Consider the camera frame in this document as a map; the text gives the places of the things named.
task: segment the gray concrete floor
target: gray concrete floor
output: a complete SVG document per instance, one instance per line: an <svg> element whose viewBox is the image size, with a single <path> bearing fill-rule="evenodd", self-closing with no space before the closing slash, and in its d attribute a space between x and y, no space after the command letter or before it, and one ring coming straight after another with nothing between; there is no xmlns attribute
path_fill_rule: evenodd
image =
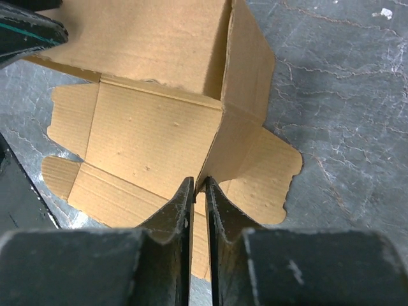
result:
<svg viewBox="0 0 408 306"><path fill-rule="evenodd" d="M368 228L408 265L408 1L252 0L277 65L265 126L297 148L280 228ZM16 62L0 71L0 131L66 228L100 226L50 194L41 160L75 158L51 142L52 89L83 82ZM193 279L193 305L210 305Z"/></svg>

